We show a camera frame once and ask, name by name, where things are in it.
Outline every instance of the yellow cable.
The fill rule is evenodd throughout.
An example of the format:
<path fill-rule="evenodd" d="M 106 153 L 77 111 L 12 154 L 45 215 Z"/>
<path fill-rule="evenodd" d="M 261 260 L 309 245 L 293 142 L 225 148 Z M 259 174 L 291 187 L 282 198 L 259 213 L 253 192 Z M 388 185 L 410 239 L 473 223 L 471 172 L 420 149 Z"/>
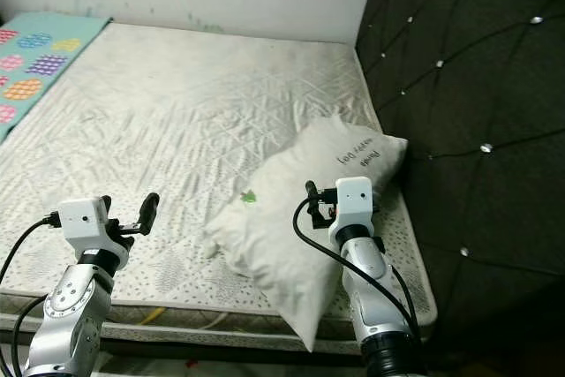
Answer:
<path fill-rule="evenodd" d="M 159 306 L 158 308 L 155 308 L 153 311 L 151 311 L 151 313 L 149 313 L 149 315 L 147 317 L 145 317 L 143 320 L 138 322 L 137 325 L 138 326 L 145 326 L 146 324 L 153 321 L 155 318 L 157 318 L 159 315 L 161 315 L 165 311 L 167 311 L 167 308 L 165 308 L 164 306 Z"/>

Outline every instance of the white pillow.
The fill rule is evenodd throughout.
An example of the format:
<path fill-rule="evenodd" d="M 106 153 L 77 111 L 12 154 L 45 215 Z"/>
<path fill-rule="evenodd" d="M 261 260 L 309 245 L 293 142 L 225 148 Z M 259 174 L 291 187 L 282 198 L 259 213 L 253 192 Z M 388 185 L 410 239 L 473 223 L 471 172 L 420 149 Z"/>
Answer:
<path fill-rule="evenodd" d="M 252 278 L 309 351 L 341 270 L 292 229 L 292 215 L 306 197 L 305 182 L 312 180 L 325 189 L 335 187 L 340 177 L 365 176 L 381 191 L 402 162 L 406 145 L 405 139 L 345 124 L 338 116 L 318 118 L 293 146 L 255 171 L 247 187 L 255 194 L 254 202 L 249 202 L 252 196 L 233 200 L 205 228 L 231 268 Z M 313 230 L 305 210 L 300 228 L 331 248 L 328 230 Z"/>

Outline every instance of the white quilted mattress cover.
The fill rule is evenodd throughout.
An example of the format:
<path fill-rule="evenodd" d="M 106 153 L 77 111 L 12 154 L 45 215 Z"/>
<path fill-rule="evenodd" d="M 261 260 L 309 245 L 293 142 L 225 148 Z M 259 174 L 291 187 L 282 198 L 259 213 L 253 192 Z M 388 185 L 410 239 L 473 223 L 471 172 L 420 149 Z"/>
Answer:
<path fill-rule="evenodd" d="M 335 113 L 379 128 L 351 47 L 109 24 L 0 145 L 0 260 L 61 200 L 108 194 L 109 216 L 133 222 L 158 192 L 153 230 L 136 237 L 113 303 L 276 314 L 221 254 L 206 258 L 202 229 L 266 158 Z M 377 229 L 429 325 L 433 295 L 394 197 Z M 46 293 L 74 261 L 61 230 L 39 228 L 1 291 Z M 346 306 L 340 293 L 328 314 L 346 319 Z"/>

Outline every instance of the bed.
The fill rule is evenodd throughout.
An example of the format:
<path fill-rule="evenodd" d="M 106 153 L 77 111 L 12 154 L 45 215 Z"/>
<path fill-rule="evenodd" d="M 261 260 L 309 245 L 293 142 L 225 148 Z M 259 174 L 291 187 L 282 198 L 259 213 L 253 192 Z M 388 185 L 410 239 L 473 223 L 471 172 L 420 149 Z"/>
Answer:
<path fill-rule="evenodd" d="M 158 192 L 154 228 L 116 275 L 102 335 L 303 351 L 249 280 L 221 254 L 207 259 L 202 229 L 266 158 L 332 114 L 380 128 L 351 47 L 110 23 L 0 145 L 0 259 L 61 200 L 109 194 L 110 216 L 133 220 Z M 431 329 L 433 293 L 395 182 L 375 226 Z M 2 329 L 73 261 L 60 230 L 38 229 L 3 282 Z M 23 330 L 37 328 L 41 311 L 32 315 Z M 357 353 L 354 339 L 339 291 L 315 350 Z"/>

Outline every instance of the tufted button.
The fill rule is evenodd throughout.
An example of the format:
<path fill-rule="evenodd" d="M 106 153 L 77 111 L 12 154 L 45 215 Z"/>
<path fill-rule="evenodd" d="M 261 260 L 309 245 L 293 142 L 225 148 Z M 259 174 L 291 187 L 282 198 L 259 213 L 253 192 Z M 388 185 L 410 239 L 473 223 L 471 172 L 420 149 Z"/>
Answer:
<path fill-rule="evenodd" d="M 490 143 L 480 145 L 480 151 L 484 152 L 485 154 L 490 154 L 493 151 L 493 145 L 491 145 Z"/>

